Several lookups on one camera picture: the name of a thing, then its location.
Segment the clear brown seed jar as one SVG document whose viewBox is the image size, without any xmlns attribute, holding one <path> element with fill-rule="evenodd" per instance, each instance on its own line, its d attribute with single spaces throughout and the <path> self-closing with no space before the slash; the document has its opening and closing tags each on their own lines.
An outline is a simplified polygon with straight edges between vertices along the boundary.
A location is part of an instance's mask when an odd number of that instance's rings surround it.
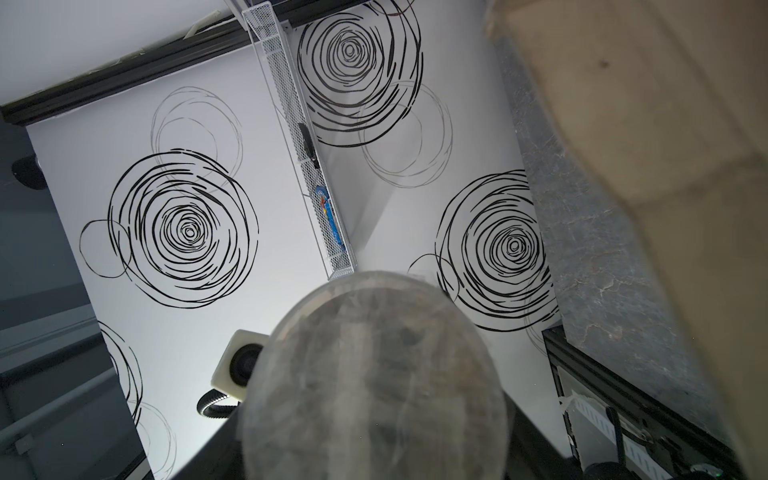
<svg viewBox="0 0 768 480">
<path fill-rule="evenodd" d="M 489 350 L 438 288 L 356 273 L 263 348 L 241 413 L 251 479 L 500 479 L 507 409 Z"/>
</svg>

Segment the cream canvas tote bag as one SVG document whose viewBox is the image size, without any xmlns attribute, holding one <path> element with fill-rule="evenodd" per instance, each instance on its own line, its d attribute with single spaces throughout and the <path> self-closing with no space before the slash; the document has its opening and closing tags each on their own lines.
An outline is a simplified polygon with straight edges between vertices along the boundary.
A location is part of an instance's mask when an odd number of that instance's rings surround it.
<svg viewBox="0 0 768 480">
<path fill-rule="evenodd" d="M 746 475 L 765 478 L 766 3 L 494 1 L 487 27 L 633 219 Z"/>
</svg>

